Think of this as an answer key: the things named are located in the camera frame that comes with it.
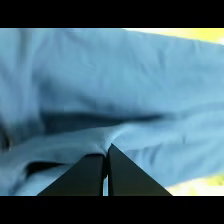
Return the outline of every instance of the garment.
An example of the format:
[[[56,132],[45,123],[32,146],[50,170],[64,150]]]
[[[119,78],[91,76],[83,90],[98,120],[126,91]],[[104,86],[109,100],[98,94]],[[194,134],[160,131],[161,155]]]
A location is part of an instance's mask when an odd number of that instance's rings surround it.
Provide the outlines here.
[[[223,58],[117,28],[0,29],[0,194],[36,195],[111,143],[164,187],[223,172]],[[60,165],[27,175],[35,162]]]

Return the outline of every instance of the dark object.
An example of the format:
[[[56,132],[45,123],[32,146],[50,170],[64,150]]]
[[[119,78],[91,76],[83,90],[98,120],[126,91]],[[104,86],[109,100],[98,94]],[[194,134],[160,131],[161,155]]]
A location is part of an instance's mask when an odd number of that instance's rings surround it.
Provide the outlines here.
[[[107,175],[109,196],[171,196],[114,145],[107,158],[89,155],[81,159],[39,196],[102,196]]]

